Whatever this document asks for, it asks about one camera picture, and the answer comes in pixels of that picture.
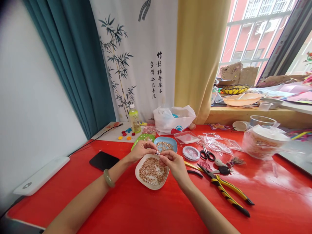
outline jade bangle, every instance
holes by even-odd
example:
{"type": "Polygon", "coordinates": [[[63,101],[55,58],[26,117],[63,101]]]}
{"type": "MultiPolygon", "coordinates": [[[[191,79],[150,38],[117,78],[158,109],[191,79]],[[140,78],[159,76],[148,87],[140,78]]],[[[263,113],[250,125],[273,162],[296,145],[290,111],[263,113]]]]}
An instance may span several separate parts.
{"type": "Polygon", "coordinates": [[[115,183],[111,180],[110,175],[108,174],[108,169],[104,170],[104,178],[109,187],[115,187],[115,183]]]}

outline green tea bottle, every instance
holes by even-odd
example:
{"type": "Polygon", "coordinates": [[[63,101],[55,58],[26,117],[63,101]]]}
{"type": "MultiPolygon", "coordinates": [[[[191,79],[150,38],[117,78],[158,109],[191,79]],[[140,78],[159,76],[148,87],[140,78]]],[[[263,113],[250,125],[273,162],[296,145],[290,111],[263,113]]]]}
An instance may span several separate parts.
{"type": "Polygon", "coordinates": [[[139,112],[136,109],[134,109],[134,104],[130,105],[129,117],[132,131],[135,133],[139,133],[141,131],[139,112]]]}

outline forearm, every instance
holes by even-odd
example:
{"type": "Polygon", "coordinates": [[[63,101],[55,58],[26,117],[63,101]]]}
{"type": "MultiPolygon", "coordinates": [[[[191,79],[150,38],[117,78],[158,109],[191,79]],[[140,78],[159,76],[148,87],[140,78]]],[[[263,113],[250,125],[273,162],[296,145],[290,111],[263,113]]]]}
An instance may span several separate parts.
{"type": "MultiPolygon", "coordinates": [[[[123,158],[109,170],[115,183],[131,163],[123,158]]],[[[110,187],[103,175],[82,190],[53,220],[45,233],[76,233],[96,206],[107,194],[110,187]]]]}
{"type": "Polygon", "coordinates": [[[211,204],[191,180],[180,185],[182,191],[193,204],[201,220],[211,234],[239,233],[236,228],[211,204]]]}

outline hand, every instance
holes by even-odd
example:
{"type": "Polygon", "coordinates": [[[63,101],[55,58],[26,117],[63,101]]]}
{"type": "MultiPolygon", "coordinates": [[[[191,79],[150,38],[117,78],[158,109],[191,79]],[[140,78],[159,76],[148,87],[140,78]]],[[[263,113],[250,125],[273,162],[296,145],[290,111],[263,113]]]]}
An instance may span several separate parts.
{"type": "Polygon", "coordinates": [[[139,141],[126,157],[131,163],[135,163],[146,154],[155,154],[157,150],[157,146],[153,142],[139,141]]]}
{"type": "Polygon", "coordinates": [[[160,154],[160,165],[169,167],[172,175],[180,186],[190,182],[190,178],[182,156],[171,150],[163,151],[160,154]]]}

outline wire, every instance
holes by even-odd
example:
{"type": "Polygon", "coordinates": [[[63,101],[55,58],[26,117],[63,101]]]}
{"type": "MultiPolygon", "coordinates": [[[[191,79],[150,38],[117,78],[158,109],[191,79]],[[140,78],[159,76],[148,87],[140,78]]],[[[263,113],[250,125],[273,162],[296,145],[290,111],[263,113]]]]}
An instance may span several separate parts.
{"type": "Polygon", "coordinates": [[[16,201],[0,216],[0,219],[2,219],[2,217],[13,207],[15,206],[17,203],[19,203],[21,200],[23,200],[26,196],[20,196],[18,199],[16,199],[16,201]]]}
{"type": "MultiPolygon", "coordinates": [[[[123,123],[122,123],[122,124],[119,124],[118,126],[112,127],[112,128],[110,128],[109,130],[112,130],[113,128],[117,128],[117,127],[119,127],[119,126],[121,126],[121,125],[123,125],[123,123]]],[[[103,132],[98,138],[94,139],[93,141],[99,139],[101,136],[103,136],[104,133],[107,133],[109,130],[103,132]]],[[[91,144],[93,141],[89,142],[89,143],[86,144],[86,145],[83,145],[83,146],[80,147],[79,149],[77,149],[77,150],[75,150],[74,152],[70,153],[68,157],[70,157],[73,153],[77,152],[78,150],[82,149],[83,147],[85,147],[85,146],[91,144]]]]}

